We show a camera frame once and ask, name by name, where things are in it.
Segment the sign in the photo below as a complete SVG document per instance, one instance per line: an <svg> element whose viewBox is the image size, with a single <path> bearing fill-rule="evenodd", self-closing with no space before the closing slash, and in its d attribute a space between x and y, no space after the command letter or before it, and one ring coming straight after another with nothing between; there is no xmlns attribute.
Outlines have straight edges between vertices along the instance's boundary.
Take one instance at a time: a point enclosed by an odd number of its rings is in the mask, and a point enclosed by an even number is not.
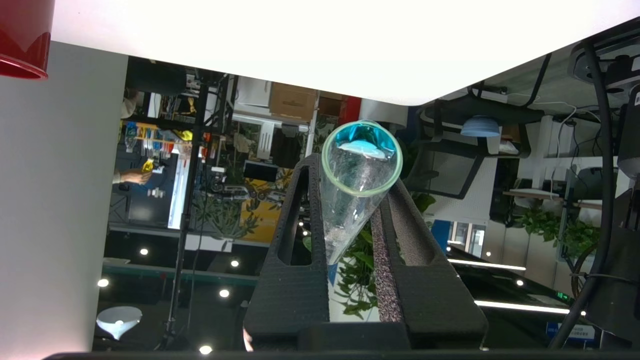
<svg viewBox="0 0 640 360"><path fill-rule="evenodd" d="M561 322L548 322L547 335L553 338L561 325ZM596 329L591 325L576 325L571 330L569 338L572 340L593 341L596 338Z"/></svg>

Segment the clear glass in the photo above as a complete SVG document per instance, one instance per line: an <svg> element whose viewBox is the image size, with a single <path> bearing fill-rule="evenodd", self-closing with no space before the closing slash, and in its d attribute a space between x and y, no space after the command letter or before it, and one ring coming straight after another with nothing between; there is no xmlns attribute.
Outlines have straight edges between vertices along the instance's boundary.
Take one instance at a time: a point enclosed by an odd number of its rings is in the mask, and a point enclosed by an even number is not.
<svg viewBox="0 0 640 360"><path fill-rule="evenodd" d="M340 260L402 170L398 142L375 122L350 122L326 139L320 195L327 263Z"/></svg>

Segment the white lamp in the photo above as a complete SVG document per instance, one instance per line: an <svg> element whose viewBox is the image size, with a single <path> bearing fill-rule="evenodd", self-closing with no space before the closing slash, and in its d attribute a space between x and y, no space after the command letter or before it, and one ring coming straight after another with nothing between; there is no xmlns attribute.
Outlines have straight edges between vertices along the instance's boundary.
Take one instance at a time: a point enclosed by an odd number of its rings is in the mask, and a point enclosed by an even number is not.
<svg viewBox="0 0 640 360"><path fill-rule="evenodd" d="M120 340L122 334L136 326L141 318L142 311L137 307L116 306L102 310L95 322L102 330L110 333L114 339Z"/></svg>

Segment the cardboard box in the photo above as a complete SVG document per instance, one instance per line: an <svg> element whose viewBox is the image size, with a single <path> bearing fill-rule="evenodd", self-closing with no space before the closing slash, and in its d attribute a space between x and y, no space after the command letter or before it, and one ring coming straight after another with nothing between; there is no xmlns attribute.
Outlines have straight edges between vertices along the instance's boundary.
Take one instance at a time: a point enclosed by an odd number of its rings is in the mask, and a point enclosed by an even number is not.
<svg viewBox="0 0 640 360"><path fill-rule="evenodd" d="M281 83L271 85L269 110L274 115L311 121L317 90Z"/></svg>
<svg viewBox="0 0 640 360"><path fill-rule="evenodd" d="M342 101L344 98L344 95L336 94L335 92L321 91L320 97L326 97L327 99L335 99L335 100Z"/></svg>
<svg viewBox="0 0 640 360"><path fill-rule="evenodd" d="M323 97L324 92L320 92L320 100L318 101L318 114L340 116L340 108L342 100Z"/></svg>

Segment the person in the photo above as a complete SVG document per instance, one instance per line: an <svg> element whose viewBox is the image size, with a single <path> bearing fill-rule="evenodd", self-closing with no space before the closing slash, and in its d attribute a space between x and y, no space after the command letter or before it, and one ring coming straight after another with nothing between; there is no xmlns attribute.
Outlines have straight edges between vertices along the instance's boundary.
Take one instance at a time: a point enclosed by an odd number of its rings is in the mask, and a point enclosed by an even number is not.
<svg viewBox="0 0 640 360"><path fill-rule="evenodd" d="M133 183L144 185L151 178L151 172L142 172L142 169L132 168L123 172L113 171L112 184Z"/></svg>

